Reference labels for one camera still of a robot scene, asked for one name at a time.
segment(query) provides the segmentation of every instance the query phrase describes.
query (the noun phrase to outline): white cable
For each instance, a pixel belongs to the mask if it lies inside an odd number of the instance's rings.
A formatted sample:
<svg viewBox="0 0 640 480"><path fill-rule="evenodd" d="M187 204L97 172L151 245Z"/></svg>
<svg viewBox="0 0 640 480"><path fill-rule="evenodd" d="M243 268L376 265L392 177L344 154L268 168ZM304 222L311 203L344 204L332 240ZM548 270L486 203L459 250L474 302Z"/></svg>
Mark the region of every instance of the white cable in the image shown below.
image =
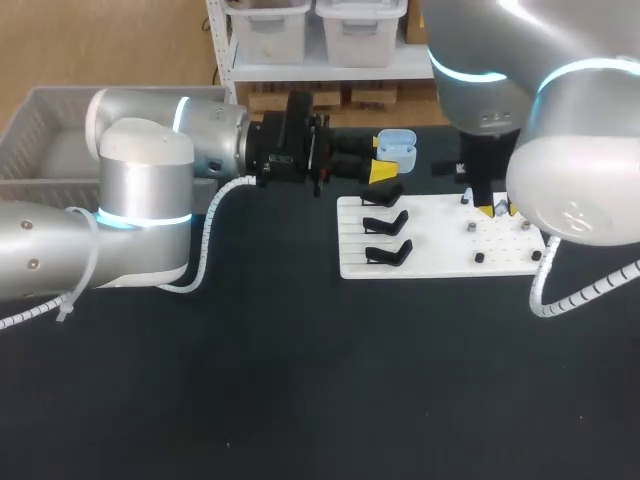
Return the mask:
<svg viewBox="0 0 640 480"><path fill-rule="evenodd" d="M91 277L93 277L93 274L96 271L96 266L98 265L98 254L100 252L100 229L98 228L96 218L84 208L69 207L67 208L67 211L79 212L84 215L84 218L89 222L89 228L91 229L91 249L89 250L89 260L87 261L87 266L84 269L84 274L73 293L71 293L62 305L60 305L60 313L58 313L56 322L64 322L67 315L73 312L74 303L76 303L80 295L82 295L84 289L87 288L87 285L89 285L89 282L91 281Z"/></svg>
<svg viewBox="0 0 640 480"><path fill-rule="evenodd" d="M218 204L224 198L224 196L233 190L236 187L241 187L243 185L255 185L256 177L253 176L244 176L236 178L235 180L230 181L224 187L222 187L209 205L209 210L207 211L207 216L204 221L204 230L202 232L202 246L200 248L200 263L198 264L198 273L196 274L195 280L185 287L176 287L174 285L160 285L158 288L162 290L166 290L167 292L173 293L191 293L196 290L202 280L204 279L204 274L207 270L207 258L209 256L209 240L211 238L211 226L213 224L213 217L216 214L216 210L218 209Z"/></svg>
<svg viewBox="0 0 640 480"><path fill-rule="evenodd" d="M595 283L577 291L576 293L563 298L562 300L551 303L549 305L542 304L542 291L544 290L544 284L547 280L547 276L551 272L551 266L553 259L558 251L560 245L560 239L557 237L549 238L547 243L547 250L540 261L538 271L533 278L533 285L531 286L531 294L529 295L529 306L533 313L539 317L549 318L561 315L565 312L573 310L574 308L581 307L582 305L589 303L591 300L608 293L616 288L629 283L632 280L640 277L640 260L621 268L604 278L601 278Z"/></svg>
<svg viewBox="0 0 640 480"><path fill-rule="evenodd" d="M87 266L84 269L84 274L82 275L82 278L78 283L78 286L72 293L62 294L59 297L54 298L53 300L49 300L47 303L43 303L42 305L38 305L37 307L32 308L31 310L27 310L26 312L22 312L17 315L13 315L12 317L7 317L0 320L0 330L4 330L5 328L17 325L24 322L25 320L29 320L31 318L42 315L43 313L47 313L56 307L60 307L60 313L58 314L58 318L56 320L58 322L62 322L69 313L73 312L74 303L76 302L76 300L78 300L78 297L80 297L84 289L87 288L87 285L89 284L89 281L91 280L91 277L95 272L96 265L98 264L98 224L94 216L84 208L70 207L67 208L67 210L80 212L87 219L87 222L89 222L89 227L91 228L91 249L89 250L89 259L87 261Z"/></svg>

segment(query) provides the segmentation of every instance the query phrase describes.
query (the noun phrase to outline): cardboard box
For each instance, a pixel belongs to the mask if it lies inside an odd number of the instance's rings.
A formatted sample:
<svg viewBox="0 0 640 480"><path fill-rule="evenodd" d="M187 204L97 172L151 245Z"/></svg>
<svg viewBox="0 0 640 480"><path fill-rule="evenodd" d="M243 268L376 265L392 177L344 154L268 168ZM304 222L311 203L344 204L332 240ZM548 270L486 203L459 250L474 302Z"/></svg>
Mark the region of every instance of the cardboard box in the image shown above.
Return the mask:
<svg viewBox="0 0 640 480"><path fill-rule="evenodd" d="M410 45L426 45L427 31L420 15L420 0L409 0L407 13L407 43Z"/></svg>

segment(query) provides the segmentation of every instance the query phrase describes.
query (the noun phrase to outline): white shelving unit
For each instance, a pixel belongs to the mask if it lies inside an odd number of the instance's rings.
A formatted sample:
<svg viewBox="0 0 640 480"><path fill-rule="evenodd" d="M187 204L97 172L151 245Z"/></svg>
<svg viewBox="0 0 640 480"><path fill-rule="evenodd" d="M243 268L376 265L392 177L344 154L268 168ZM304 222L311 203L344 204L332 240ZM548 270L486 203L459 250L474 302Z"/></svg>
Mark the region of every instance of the white shelving unit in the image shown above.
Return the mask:
<svg viewBox="0 0 640 480"><path fill-rule="evenodd" d="M305 82L342 80L416 80L433 78L426 45L407 45L399 32L393 64L385 68L343 68L329 64L322 20L311 14L305 60L295 65L246 63L235 36L228 41L227 18L220 0L207 0L220 83L237 102L235 82Z"/></svg>

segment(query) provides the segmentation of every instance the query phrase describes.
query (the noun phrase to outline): hole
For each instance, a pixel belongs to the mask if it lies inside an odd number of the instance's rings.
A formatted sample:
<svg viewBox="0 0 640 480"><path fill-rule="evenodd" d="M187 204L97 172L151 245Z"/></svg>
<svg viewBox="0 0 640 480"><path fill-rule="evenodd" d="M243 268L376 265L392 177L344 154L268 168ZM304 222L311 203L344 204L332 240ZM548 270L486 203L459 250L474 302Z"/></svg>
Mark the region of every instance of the hole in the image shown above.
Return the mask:
<svg viewBox="0 0 640 480"><path fill-rule="evenodd" d="M219 172L220 170L222 170L222 164L213 160L209 160L209 163L207 163L207 168L210 172Z"/></svg>

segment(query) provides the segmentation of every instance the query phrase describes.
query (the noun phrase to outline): glowing blue light ring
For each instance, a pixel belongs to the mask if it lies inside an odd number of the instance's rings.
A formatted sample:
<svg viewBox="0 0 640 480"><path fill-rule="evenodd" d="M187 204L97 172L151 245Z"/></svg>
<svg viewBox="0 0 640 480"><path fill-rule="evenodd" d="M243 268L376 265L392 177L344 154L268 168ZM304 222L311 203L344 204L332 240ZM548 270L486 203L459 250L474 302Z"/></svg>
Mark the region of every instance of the glowing blue light ring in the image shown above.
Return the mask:
<svg viewBox="0 0 640 480"><path fill-rule="evenodd" d="M191 217L192 217L191 214L185 215L184 217L162 218L162 219L121 217L119 215L113 215L111 213L105 212L101 208L98 209L98 215L102 217L102 219L106 220L111 224L131 225L136 227L164 227L167 225L179 225L181 223L188 222L189 220L191 220Z"/></svg>
<svg viewBox="0 0 640 480"><path fill-rule="evenodd" d="M178 102L178 106L176 107L176 114L173 117L173 131L177 132L180 130L180 122L182 121L182 111L184 110L184 106L189 100L189 97L182 97Z"/></svg>
<svg viewBox="0 0 640 480"><path fill-rule="evenodd" d="M640 75L640 63L631 60L623 60L621 58L589 58L570 63L564 67L560 67L549 75L540 85L538 93L549 83L562 75L580 70L610 69L620 70L631 73L632 75Z"/></svg>
<svg viewBox="0 0 640 480"><path fill-rule="evenodd" d="M493 82L501 82L502 80L506 80L507 77L502 75L501 73L482 73L479 75L474 75L471 73L462 73L456 72L455 70L451 70L450 68L442 65L431 53L430 49L427 49L429 52L429 58L431 58L431 63L434 67L444 73L446 76L455 78L456 80L460 80L461 82L468 83L493 83Z"/></svg>
<svg viewBox="0 0 640 480"><path fill-rule="evenodd" d="M99 213L96 213L96 222L101 223L102 225L106 225L107 227L117 228L119 230L131 230L133 225L129 225L128 223L115 222L108 218L103 217Z"/></svg>

